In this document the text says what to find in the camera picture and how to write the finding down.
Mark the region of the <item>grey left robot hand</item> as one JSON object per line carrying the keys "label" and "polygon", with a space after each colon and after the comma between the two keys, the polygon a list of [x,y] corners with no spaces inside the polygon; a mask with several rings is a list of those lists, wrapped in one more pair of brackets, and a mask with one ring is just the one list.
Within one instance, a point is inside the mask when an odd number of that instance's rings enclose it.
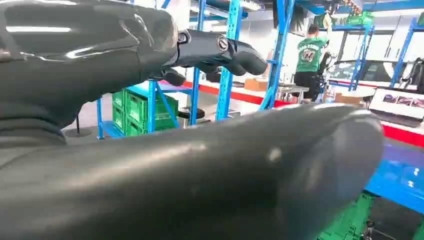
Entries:
{"label": "grey left robot hand", "polygon": [[175,67],[261,75],[249,44],[117,0],[0,3],[3,240],[311,240],[380,165],[383,128],[342,103],[69,145],[81,107]]}

